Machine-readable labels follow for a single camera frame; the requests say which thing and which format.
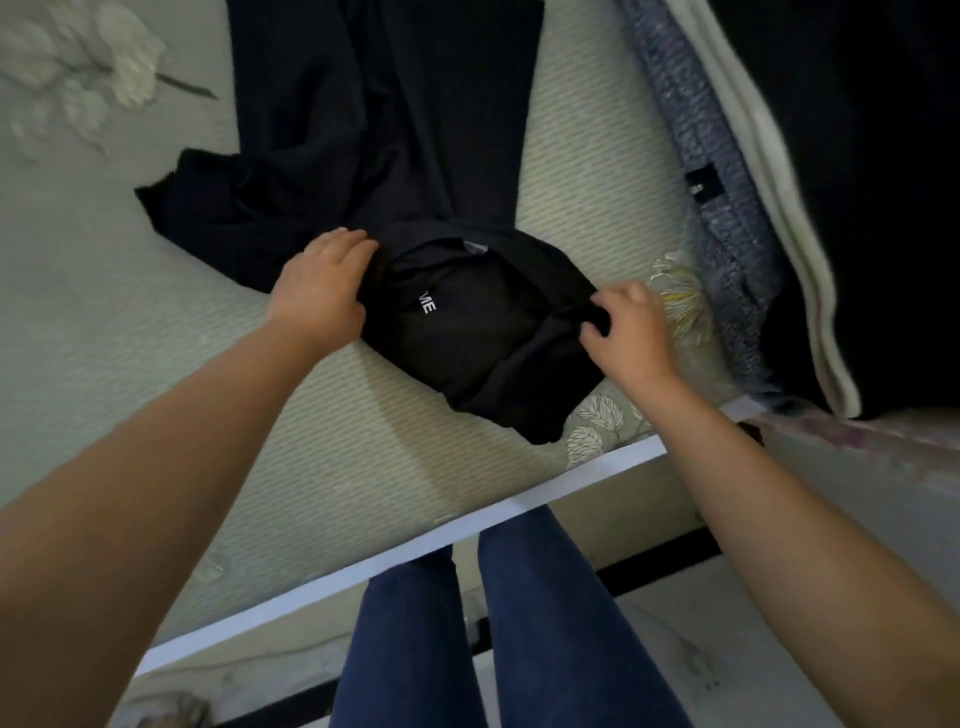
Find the left arm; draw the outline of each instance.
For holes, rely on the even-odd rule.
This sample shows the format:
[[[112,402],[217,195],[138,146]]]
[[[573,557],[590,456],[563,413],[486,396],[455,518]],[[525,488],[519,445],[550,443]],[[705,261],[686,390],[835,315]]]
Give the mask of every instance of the left arm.
[[[283,405],[359,337],[375,249],[322,235],[262,327],[0,510],[0,725],[106,723]]]

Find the right hand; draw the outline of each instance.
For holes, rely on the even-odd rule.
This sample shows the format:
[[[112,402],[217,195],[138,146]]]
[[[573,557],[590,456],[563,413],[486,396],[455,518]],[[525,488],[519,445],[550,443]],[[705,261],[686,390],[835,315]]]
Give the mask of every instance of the right hand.
[[[591,323],[581,327],[587,354],[628,396],[679,379],[670,326],[660,296],[639,280],[627,280],[593,294],[591,300],[610,314],[610,334]]]

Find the clothing label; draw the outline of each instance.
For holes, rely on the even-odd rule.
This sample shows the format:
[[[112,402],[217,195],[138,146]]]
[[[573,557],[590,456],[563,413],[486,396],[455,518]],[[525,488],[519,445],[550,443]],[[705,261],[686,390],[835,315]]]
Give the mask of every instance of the clothing label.
[[[423,313],[430,313],[430,311],[437,310],[437,305],[433,303],[433,299],[430,298],[429,291],[424,292],[418,301],[420,301],[420,305],[423,307]]]
[[[704,205],[727,191],[724,189],[723,183],[720,182],[716,167],[712,164],[687,172],[684,178],[686,179],[687,189],[689,189],[698,205]]]
[[[473,253],[474,255],[483,255],[490,249],[486,245],[471,243],[469,240],[464,240],[464,247],[467,249],[468,253]]]

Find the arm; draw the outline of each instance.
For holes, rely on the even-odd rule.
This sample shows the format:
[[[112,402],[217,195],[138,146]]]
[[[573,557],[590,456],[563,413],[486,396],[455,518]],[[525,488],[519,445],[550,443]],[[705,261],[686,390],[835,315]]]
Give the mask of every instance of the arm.
[[[267,322],[0,510],[0,725],[103,725],[284,403],[360,335],[363,232],[291,260]]]
[[[960,725],[960,618],[897,556],[685,384],[660,298],[597,294],[596,364],[649,418],[780,641],[849,725]]]

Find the right arm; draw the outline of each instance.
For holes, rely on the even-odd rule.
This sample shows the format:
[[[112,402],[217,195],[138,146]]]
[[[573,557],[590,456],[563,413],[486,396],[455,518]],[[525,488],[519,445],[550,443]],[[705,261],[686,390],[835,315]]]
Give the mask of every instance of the right arm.
[[[852,726],[960,725],[960,617],[895,554],[784,470],[677,374],[660,299],[598,293],[581,340],[657,430],[780,641]]]

